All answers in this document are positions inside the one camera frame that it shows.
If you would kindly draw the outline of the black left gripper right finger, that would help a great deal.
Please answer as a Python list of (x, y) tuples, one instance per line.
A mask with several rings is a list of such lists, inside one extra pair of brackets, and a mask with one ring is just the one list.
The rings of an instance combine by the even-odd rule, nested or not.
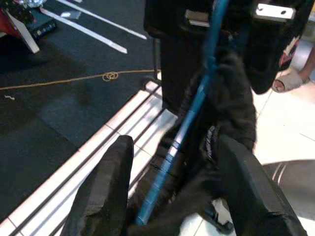
[(237, 236), (308, 236), (282, 190), (244, 145), (220, 136), (218, 166)]

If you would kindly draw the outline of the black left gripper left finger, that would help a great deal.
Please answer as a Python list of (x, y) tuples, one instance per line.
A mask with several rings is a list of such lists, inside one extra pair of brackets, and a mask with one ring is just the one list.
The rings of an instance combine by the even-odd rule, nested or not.
[(79, 187), (60, 236), (125, 236), (133, 158), (132, 137), (119, 136)]

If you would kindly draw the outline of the black printed t-shirt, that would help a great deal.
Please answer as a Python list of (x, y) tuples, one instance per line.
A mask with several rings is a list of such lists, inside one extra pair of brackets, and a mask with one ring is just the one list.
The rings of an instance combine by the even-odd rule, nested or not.
[(157, 203), (143, 226), (135, 224), (166, 155), (157, 155), (130, 199), (126, 236), (178, 236), (183, 221), (192, 214), (207, 217), (211, 203), (227, 192), (218, 166), (218, 140), (226, 135), (252, 152), (256, 116), (250, 84), (243, 64), (230, 50), (216, 51), (216, 71), (206, 99), (189, 129), (176, 161), (167, 173)]

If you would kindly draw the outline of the blue hanger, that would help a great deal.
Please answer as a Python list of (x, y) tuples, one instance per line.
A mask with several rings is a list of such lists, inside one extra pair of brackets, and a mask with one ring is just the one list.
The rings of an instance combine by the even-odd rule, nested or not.
[(221, 24), (228, 8), (230, 0), (217, 0), (213, 7), (213, 13), (210, 20), (210, 28), (205, 43), (204, 53), (204, 69), (205, 73), (202, 76), (202, 80), (197, 89), (196, 95), (191, 103), (191, 106), (185, 116), (182, 125), (175, 136), (173, 143), (171, 144), (166, 158), (162, 163), (161, 169), (159, 170), (156, 179), (154, 180), (151, 189), (149, 190), (141, 210), (136, 217), (135, 224), (143, 226), (148, 223), (150, 216), (153, 212), (155, 204), (158, 201), (158, 196), (165, 185), (167, 179), (167, 173), (173, 167), (177, 154), (182, 147), (185, 138), (190, 128), (192, 128), (193, 122), (196, 119), (209, 89), (209, 85), (213, 81), (214, 74), (216, 71), (216, 46), (219, 41), (219, 35), (221, 30)]

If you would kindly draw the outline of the person in blue shorts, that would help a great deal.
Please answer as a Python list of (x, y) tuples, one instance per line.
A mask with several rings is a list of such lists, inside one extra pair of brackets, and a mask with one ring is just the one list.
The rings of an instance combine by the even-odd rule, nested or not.
[[(292, 61), (296, 49), (299, 45), (301, 35), (297, 35), (287, 44), (279, 59), (279, 68), (284, 64)], [(313, 45), (310, 54), (300, 71), (293, 70), (286, 75), (281, 75), (274, 79), (272, 89), (278, 93), (288, 92), (298, 89), (310, 81), (310, 75), (315, 70), (315, 44)]]

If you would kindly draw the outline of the black equipment case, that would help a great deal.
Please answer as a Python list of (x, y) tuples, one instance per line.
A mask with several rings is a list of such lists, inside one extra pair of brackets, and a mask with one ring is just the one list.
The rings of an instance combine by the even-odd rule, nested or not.
[(57, 22), (45, 14), (35, 15), (35, 21), (26, 25), (33, 39), (39, 39), (57, 28)]

